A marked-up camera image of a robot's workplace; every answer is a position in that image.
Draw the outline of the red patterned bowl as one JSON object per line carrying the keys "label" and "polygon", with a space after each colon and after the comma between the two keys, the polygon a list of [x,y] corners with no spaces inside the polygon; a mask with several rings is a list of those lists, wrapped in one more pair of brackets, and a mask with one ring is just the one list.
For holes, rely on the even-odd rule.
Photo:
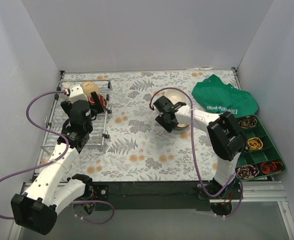
{"label": "red patterned bowl", "polygon": [[98,94],[97,98],[99,99],[100,104],[98,104],[92,96],[89,97],[89,103],[92,108],[100,112],[100,109],[103,109],[103,111],[107,110],[107,100],[101,95]]}

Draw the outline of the tan bowl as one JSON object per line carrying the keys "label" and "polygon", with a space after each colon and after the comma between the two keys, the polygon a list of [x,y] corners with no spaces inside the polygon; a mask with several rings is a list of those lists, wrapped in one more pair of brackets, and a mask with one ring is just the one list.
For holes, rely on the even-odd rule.
{"label": "tan bowl", "polygon": [[173,105],[178,102],[186,102],[186,96],[181,91],[176,89],[167,89],[164,93],[164,96],[169,99]]}

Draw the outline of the dark brown bowl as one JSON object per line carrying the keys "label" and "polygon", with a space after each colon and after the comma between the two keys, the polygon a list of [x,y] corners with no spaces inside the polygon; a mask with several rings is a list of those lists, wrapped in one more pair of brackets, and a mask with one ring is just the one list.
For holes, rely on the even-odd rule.
{"label": "dark brown bowl", "polygon": [[181,131],[181,130],[187,129],[188,127],[189,127],[188,124],[179,123],[174,129],[177,131]]}

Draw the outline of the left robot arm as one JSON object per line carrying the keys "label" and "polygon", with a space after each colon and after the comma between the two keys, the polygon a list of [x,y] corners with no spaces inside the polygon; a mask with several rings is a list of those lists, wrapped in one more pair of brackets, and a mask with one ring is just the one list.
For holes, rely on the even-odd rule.
{"label": "left robot arm", "polygon": [[79,87],[70,91],[66,106],[68,120],[49,159],[52,163],[41,170],[24,193],[15,194],[10,202],[15,223],[42,235],[52,230],[58,214],[72,201],[88,200],[94,193],[90,185],[92,178],[84,174],[74,175],[64,187],[58,188],[93,130],[90,103]]}

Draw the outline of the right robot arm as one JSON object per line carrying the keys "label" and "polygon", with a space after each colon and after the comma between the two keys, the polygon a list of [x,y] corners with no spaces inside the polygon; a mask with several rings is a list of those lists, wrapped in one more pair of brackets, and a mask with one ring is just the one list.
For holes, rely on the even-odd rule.
{"label": "right robot arm", "polygon": [[[151,110],[156,110],[155,118],[168,133],[179,124],[191,127],[192,157],[201,191],[207,196],[224,199],[232,192],[236,177],[236,165],[244,151],[247,139],[243,129],[230,112],[223,114],[208,113],[193,108],[193,104],[177,102],[173,104],[167,97],[161,96],[155,102],[149,103]],[[217,155],[217,169],[212,183],[204,185],[197,165],[195,152],[194,129],[205,132],[210,139],[212,149]]]}

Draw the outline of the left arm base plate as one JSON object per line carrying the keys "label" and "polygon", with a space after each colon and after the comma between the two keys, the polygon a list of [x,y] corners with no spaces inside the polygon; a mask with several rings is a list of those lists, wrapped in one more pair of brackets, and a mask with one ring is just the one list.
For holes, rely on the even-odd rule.
{"label": "left arm base plate", "polygon": [[89,200],[106,201],[109,198],[109,186],[106,184],[94,184],[88,187]]}

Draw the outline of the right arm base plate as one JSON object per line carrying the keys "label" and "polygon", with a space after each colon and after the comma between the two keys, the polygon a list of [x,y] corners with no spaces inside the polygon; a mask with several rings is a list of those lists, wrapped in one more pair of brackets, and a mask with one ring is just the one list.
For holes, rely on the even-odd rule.
{"label": "right arm base plate", "polygon": [[217,192],[220,190],[220,187],[215,187],[210,183],[206,184],[205,188],[210,195],[215,195],[215,197],[206,194],[202,186],[197,184],[195,190],[199,200],[225,200],[229,199],[230,197],[232,199],[239,199],[242,193],[242,188],[239,183],[226,187],[219,195],[217,195]]}

